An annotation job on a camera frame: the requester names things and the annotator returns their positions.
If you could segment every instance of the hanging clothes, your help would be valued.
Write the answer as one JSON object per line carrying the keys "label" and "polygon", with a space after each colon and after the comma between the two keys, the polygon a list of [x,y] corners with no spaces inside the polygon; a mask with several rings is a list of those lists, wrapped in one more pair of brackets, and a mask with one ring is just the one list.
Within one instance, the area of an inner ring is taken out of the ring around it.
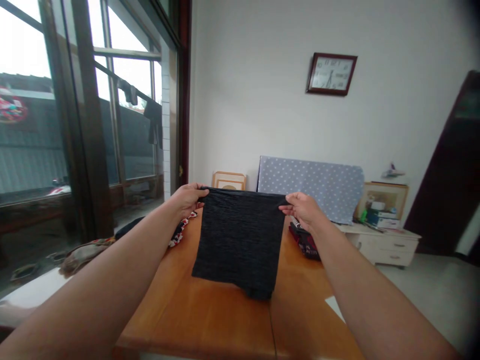
{"label": "hanging clothes", "polygon": [[125,100],[127,103],[130,103],[134,106],[139,104],[139,98],[137,97],[137,88],[133,85],[130,85],[127,81],[119,78],[118,79],[118,88],[125,93]]}
{"label": "hanging clothes", "polygon": [[150,119],[150,130],[148,131],[148,142],[150,144],[159,144],[162,148],[163,128],[162,128],[162,105],[158,102],[149,100],[146,102],[143,116]]}

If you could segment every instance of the sky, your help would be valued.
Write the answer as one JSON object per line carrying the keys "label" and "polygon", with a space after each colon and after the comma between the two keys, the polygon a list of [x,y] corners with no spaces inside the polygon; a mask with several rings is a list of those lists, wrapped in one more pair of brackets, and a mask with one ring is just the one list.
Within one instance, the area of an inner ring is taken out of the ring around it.
{"label": "sky", "polygon": [[[41,22],[38,0],[8,0],[10,3]],[[100,0],[88,0],[92,42],[95,47],[105,47],[102,28]],[[123,50],[147,51],[142,43],[129,31],[120,18],[109,10],[112,47]],[[0,56],[0,73],[33,75],[51,78],[45,39],[41,32],[0,7],[0,34],[2,36],[2,56]],[[106,58],[95,56],[95,60],[106,66]],[[146,60],[114,58],[114,72],[122,79],[135,86],[146,95],[151,94],[150,63]],[[161,66],[155,63],[155,97],[162,98]],[[110,100],[108,76],[96,70],[98,96]],[[123,91],[119,91],[119,100],[126,104]]]}

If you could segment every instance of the wall clock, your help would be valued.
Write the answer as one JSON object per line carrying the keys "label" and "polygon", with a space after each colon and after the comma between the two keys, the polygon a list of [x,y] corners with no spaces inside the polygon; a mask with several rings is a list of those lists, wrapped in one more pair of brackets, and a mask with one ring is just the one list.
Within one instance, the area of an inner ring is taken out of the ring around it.
{"label": "wall clock", "polygon": [[346,96],[356,63],[357,56],[314,53],[306,92]]}

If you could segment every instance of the polka dot cloth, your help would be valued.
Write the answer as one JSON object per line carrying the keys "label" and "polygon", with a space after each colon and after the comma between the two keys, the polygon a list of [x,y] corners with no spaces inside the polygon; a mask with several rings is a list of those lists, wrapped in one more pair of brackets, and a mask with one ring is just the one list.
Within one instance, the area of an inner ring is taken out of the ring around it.
{"label": "polka dot cloth", "polygon": [[335,223],[352,224],[364,182],[360,166],[260,156],[258,192],[308,194]]}

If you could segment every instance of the dark wooden door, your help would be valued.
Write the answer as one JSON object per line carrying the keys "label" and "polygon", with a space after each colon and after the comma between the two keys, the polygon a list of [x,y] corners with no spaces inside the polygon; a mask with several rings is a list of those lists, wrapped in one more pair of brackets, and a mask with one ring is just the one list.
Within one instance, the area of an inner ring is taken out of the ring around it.
{"label": "dark wooden door", "polygon": [[405,228],[418,252],[452,255],[480,202],[480,73],[463,83],[421,183]]}

